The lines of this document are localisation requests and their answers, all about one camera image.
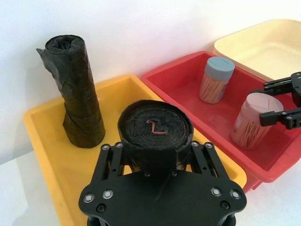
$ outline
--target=red plastic tray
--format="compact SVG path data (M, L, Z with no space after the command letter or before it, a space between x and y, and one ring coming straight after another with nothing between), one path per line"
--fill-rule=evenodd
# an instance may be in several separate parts
M198 92L207 59L213 56L205 51L193 53L144 74L141 80L164 101L181 108L196 129L245 169L247 192L262 182L273 182L300 159L301 129L286 130L277 124L256 149L236 146L230 132L241 105L250 90L263 87L264 80L236 67L221 102L207 104ZM296 107L291 95L277 98L285 109Z

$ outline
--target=upright black bag roll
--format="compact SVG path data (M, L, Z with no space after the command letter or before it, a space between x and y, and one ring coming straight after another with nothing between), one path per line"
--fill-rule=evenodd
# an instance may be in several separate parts
M57 36L37 52L65 100L63 126L70 142L82 148L97 146L105 129L84 40L75 35Z
M122 112L118 130L133 172L186 169L193 126L179 108L161 101L137 101Z

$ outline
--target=cylindrical container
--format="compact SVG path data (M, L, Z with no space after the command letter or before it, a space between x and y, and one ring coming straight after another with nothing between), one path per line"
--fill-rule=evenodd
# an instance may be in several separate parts
M193 126L179 108L154 100L135 102L121 114L118 130L133 172L186 169Z
M260 125L259 115L271 111L283 111L279 100L263 93L249 94L234 124L231 133L233 142L245 149L255 148L271 128Z
M97 146L105 130L84 40L61 35L37 51L65 100L63 127L70 142L82 148Z
M208 59L199 97L210 104L218 103L227 87L235 65L232 61L214 56Z

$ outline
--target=toothpick container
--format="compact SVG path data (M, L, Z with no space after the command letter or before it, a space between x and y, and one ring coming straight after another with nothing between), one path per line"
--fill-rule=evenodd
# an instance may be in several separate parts
M271 128L260 125L259 115L271 111L283 111L279 100L263 93L249 94L234 124L231 133L233 142L245 149L253 149L259 145Z
M208 59L199 97L210 104L218 103L227 87L235 65L232 61L214 56Z

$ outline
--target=screw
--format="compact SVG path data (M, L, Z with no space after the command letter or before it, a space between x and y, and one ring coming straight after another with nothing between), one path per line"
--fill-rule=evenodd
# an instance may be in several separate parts
M221 207L224 209L224 210L228 210L230 209L230 204L226 201L221 201Z
M144 172L144 176L147 177L147 178L150 177L150 176L151 176L151 172L145 171L145 172Z
M211 189L211 193L212 193L214 196L216 196L216 197L222 195L222 191L221 191L220 189L216 188L216 187L214 187L214 188Z
M113 191L110 189L107 189L103 192L104 199L110 199L112 196L113 196Z
M94 195L93 194L87 194L85 197L84 197L84 202L85 203L90 203L92 202L94 199Z
M178 175L178 172L175 171L175 170L172 170L172 171L170 172L170 174L171 174L172 177L176 177L176 176Z
M99 204L97 207L96 207L96 211L98 212L98 213L103 213L103 212L105 212L105 209L106 209L106 206L105 206L105 204Z
M122 147L122 143L116 144L116 147Z
M197 142L192 142L191 145L197 147L198 143Z
M240 194L237 191L231 191L230 195L232 196L232 198L234 199L240 199Z
M213 145L211 143L207 143L207 144L205 144L205 146L208 147L208 148L212 148L213 147Z
M110 147L108 146L108 145L104 145L103 147L102 147L102 149L103 150L108 150Z

